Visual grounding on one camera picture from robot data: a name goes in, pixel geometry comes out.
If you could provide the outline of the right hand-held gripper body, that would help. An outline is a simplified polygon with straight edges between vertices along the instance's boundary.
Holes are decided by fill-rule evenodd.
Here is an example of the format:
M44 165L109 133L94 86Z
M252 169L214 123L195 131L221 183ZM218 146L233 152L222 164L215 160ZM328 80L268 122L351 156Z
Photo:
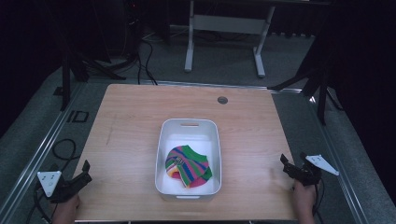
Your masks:
M316 185L322 177L322 171L326 171L332 175L339 176L339 172L330 165L320 154L307 155L300 154L303 160L303 166L298 168L294 179L300 181L304 186Z

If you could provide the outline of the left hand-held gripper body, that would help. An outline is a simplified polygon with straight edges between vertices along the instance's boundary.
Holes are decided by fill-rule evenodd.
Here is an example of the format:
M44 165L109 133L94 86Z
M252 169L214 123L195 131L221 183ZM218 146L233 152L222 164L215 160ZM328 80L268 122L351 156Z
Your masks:
M46 198L51 203L67 202L85 186L84 174L65 181L61 171L38 172L37 178Z

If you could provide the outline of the person's left hand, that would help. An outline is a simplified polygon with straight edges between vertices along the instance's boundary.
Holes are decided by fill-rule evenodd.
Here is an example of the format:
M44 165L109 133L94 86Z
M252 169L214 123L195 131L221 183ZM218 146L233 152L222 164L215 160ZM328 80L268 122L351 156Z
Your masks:
M79 196L76 194L65 203L51 203L52 224L75 224L79 207Z

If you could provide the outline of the person's right hand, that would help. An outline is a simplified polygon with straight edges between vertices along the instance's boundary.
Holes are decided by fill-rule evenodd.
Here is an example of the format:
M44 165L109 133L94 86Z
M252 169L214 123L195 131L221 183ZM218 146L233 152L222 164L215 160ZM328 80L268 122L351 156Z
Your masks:
M316 224L313 207L317 198L314 186L304 186L295 180L292 193L292 207L299 224Z

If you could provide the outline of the black metal stand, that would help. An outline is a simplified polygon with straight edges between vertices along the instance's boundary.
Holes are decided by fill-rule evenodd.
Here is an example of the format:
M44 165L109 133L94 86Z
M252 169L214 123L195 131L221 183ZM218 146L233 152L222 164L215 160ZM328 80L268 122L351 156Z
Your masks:
M130 65L133 61L128 58L122 63L117 63L110 66L104 66L96 62L93 59L83 55L82 53L69 50L63 54L62 59L62 86L57 88L55 95L62 96L61 110L65 111L71 101L71 75L73 73L77 81L86 82L89 79L87 67L93 68L98 72L116 80L125 80L125 77L121 77L114 73L115 70L121 69L127 65Z
M304 97L313 97L315 92L318 91L317 117L320 123L325 125L325 106L327 97L331 98L331 101L336 108L342 110L342 107L335 102L335 99L331 96L330 91L328 90L331 65L332 62L330 60L326 60L316 67L309 68L305 72L298 72L295 77L287 79L280 84L268 87L268 90L282 91L291 84L297 83L306 78L307 81L302 89L302 94Z

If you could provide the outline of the colourful striped sock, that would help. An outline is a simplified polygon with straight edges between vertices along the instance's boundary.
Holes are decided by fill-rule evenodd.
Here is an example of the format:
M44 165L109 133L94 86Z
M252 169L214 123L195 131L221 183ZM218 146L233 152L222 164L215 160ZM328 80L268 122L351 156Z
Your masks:
M206 173L209 168L205 155L195 152L190 146L174 147L165 160L166 173L175 178L175 174L188 186Z
M179 179L183 187L187 189L200 187L212 177L209 166L188 165L187 163L172 165L166 169L166 173L171 178Z

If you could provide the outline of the white plastic bin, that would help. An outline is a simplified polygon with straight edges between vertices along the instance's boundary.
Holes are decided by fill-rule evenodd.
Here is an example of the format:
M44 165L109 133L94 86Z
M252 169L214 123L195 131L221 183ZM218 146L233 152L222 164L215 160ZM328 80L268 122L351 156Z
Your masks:
M202 186L184 188L179 179L171 178L165 170L165 160L171 149L190 146L205 155L212 177ZM222 184L221 150L217 125L208 119L169 119L161 128L155 172L155 187L166 201L208 201Z

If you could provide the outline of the aluminium floor rail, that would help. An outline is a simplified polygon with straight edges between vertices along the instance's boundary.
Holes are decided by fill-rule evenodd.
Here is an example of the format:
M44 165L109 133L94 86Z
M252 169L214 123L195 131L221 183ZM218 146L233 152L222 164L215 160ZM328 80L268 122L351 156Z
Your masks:
M319 206L323 224L369 224L360 198L358 136L344 111L325 104L325 124L322 124L317 116L318 100L308 97L306 103L324 144L314 153L321 153L339 172L338 176L326 173L323 177L323 200Z
M80 96L80 93L84 90L85 86L85 83L77 83L75 85L72 90L69 103L63 111L60 111L57 114L56 119L51 123L50 128L46 131L46 135L40 140L39 145L35 148L35 153L21 170L15 185L8 192L7 197L0 206L0 224L8 224L14 216L21 200L34 181L36 172L48 156L50 148L53 146L62 127L65 125L66 118L71 113L73 103Z

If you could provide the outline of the white desk frame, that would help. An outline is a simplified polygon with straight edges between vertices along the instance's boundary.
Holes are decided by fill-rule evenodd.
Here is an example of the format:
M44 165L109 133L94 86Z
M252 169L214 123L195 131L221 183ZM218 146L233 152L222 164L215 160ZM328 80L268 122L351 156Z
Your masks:
M223 33L237 33L247 35L258 35L260 37L259 44L252 49L255 66L258 77L265 77L264 64L262 61L262 49L267 37L275 7L269 7L264 20L234 18L222 16L209 16L196 14L194 12L194 0L190 0L190 14L189 14L189 32L188 32L188 46L186 52L186 59L184 71L190 72L192 70L194 42L193 33L195 30L223 32Z

